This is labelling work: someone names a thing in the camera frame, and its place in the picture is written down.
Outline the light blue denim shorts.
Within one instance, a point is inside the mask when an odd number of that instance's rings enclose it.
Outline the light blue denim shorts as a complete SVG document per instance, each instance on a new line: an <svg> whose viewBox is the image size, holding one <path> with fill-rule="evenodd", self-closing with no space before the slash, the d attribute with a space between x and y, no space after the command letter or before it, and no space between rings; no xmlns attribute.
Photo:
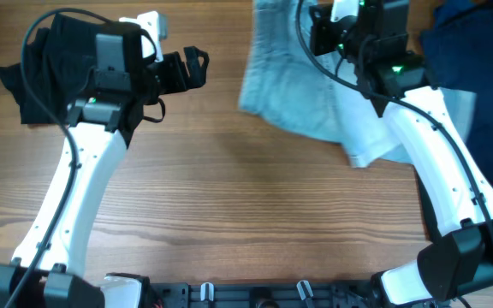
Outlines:
<svg viewBox="0 0 493 308"><path fill-rule="evenodd" d="M295 31L297 2L255 0L239 108L291 133L337 143L355 168L382 158L410 163L371 102L318 71Z"/></svg>

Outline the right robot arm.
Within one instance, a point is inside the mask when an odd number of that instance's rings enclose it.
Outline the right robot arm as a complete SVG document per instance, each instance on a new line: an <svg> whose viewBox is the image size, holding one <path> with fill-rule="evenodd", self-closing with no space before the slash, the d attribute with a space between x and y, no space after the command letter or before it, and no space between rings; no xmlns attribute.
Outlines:
<svg viewBox="0 0 493 308"><path fill-rule="evenodd" d="M493 187L460 138L425 59L408 49L406 1L335 1L308 9L309 60L337 52L353 65L351 89L411 158L430 200L437 238L410 263L376 273L370 307L438 305L493 287Z"/></svg>

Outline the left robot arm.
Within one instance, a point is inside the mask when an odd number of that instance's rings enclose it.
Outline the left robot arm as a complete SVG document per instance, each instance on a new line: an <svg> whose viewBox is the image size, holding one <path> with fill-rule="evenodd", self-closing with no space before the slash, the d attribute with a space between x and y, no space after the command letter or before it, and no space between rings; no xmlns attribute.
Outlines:
<svg viewBox="0 0 493 308"><path fill-rule="evenodd" d="M68 106L65 143L33 225L8 264L0 264L0 307L142 307L148 278L111 274L84 278L92 226L111 176L124 158L144 108L163 95L200 88L208 54L194 46L161 55L143 52L158 31L114 21L96 35L96 62Z"/></svg>

